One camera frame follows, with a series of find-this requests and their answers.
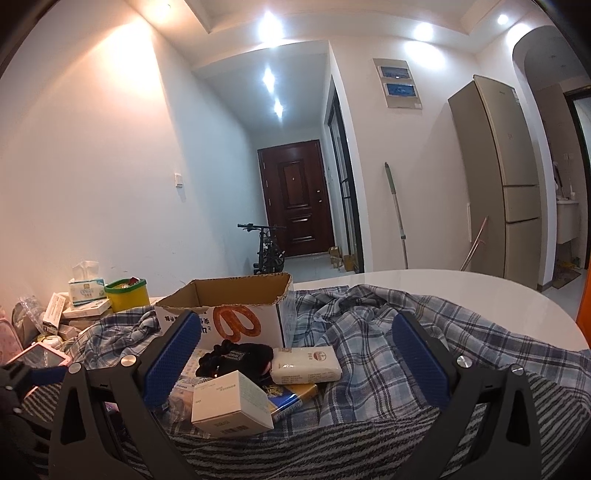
black fabric item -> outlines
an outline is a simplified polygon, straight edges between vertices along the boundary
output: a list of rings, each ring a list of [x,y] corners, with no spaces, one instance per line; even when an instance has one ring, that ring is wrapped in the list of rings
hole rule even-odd
[[[257,343],[232,343],[224,340],[199,359],[197,377],[221,377],[238,370],[257,385],[261,385],[263,373],[273,360],[273,349]]]

pink bag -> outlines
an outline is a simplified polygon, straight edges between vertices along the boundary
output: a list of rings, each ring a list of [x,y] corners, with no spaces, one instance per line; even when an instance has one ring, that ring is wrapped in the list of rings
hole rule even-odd
[[[0,309],[0,365],[6,365],[13,357],[22,352],[22,345],[12,323]]]

refrigerator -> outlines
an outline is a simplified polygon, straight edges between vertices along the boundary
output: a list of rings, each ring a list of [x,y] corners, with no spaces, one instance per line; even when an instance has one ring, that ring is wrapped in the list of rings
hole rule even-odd
[[[472,258],[474,272],[536,288],[541,199],[534,149],[515,89],[474,80],[449,99],[466,170],[472,239],[488,224]]]

barcode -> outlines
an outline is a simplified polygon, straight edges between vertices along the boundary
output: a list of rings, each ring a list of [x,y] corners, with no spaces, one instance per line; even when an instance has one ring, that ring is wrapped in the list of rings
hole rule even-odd
[[[239,427],[234,427],[232,429],[222,430],[222,433],[236,433],[243,430],[248,430],[248,427],[246,425],[240,425]]]

glass door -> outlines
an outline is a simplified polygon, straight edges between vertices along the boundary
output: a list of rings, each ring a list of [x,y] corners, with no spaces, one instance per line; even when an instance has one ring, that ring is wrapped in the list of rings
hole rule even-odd
[[[348,254],[353,257],[355,272],[363,273],[363,248],[361,244],[361,227],[359,226],[359,209],[357,206],[357,195],[355,193],[355,182],[353,180],[353,168],[351,166],[351,157],[349,156],[343,114],[340,110],[339,98],[336,92],[330,110],[329,127],[333,148],[335,149],[340,194],[345,213]]]

